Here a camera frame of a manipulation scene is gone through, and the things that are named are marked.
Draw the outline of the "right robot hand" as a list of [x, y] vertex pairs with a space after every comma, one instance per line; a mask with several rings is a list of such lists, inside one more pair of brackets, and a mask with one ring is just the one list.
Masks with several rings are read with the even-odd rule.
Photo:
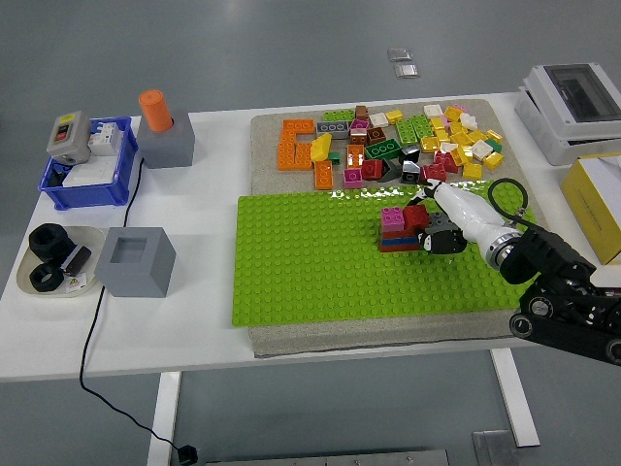
[[501, 245], [520, 235], [517, 229], [505, 226], [503, 218], [484, 198], [467, 190], [437, 180], [429, 180], [409, 205], [433, 198], [449, 219], [462, 230], [464, 238], [476, 243], [481, 256], [496, 267], [495, 257]]

